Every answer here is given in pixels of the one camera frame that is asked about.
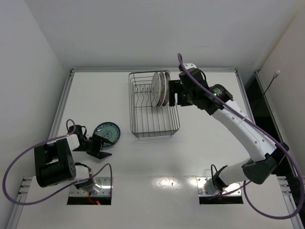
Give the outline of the clear glass plate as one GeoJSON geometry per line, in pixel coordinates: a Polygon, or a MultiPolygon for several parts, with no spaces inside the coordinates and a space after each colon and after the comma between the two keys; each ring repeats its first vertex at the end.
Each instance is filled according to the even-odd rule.
{"type": "Polygon", "coordinates": [[[158,72],[155,72],[151,84],[151,105],[156,107],[161,96],[161,77],[158,72]]]}

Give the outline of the green red rimmed plate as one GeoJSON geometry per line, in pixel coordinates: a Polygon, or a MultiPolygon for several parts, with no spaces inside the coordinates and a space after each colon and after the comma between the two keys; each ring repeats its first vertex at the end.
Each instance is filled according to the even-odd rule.
{"type": "Polygon", "coordinates": [[[165,93],[163,106],[166,106],[167,103],[169,102],[169,81],[171,80],[169,72],[165,72],[165,79],[166,79],[166,93],[165,93]]]}
{"type": "Polygon", "coordinates": [[[166,77],[163,72],[159,73],[160,79],[161,79],[161,92],[160,92],[160,98],[158,102],[158,107],[162,106],[165,100],[166,95],[166,77]]]}

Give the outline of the teal patterned small plate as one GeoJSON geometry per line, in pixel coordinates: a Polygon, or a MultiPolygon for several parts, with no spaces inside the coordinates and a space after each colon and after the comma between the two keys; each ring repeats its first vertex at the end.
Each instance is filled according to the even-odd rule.
{"type": "Polygon", "coordinates": [[[113,122],[104,122],[98,125],[94,132],[95,135],[108,139],[113,144],[116,144],[121,137],[121,130],[113,122]]]}

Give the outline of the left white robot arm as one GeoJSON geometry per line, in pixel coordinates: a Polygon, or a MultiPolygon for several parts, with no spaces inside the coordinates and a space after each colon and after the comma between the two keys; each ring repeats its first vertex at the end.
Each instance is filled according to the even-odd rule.
{"type": "Polygon", "coordinates": [[[112,146],[115,143],[98,135],[87,138],[82,134],[69,134],[35,147],[35,172],[39,186],[54,186],[73,180],[79,172],[77,166],[81,166],[88,170],[85,174],[88,178],[80,178],[74,186],[89,194],[98,194],[100,188],[92,177],[92,169],[85,164],[74,162],[72,152],[86,152],[97,159],[103,159],[111,155],[101,151],[104,144],[112,146]]]}

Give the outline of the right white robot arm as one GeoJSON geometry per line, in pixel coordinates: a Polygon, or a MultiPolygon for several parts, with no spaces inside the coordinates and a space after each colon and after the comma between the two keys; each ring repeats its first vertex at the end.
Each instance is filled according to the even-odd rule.
{"type": "Polygon", "coordinates": [[[190,68],[188,73],[194,81],[184,72],[179,74],[178,80],[169,81],[170,106],[195,105],[206,111],[232,133],[250,156],[233,166],[223,166],[205,187],[214,194],[235,182],[264,183],[284,159],[282,150],[253,126],[224,86],[215,84],[209,87],[204,73],[198,68],[190,68]]]}

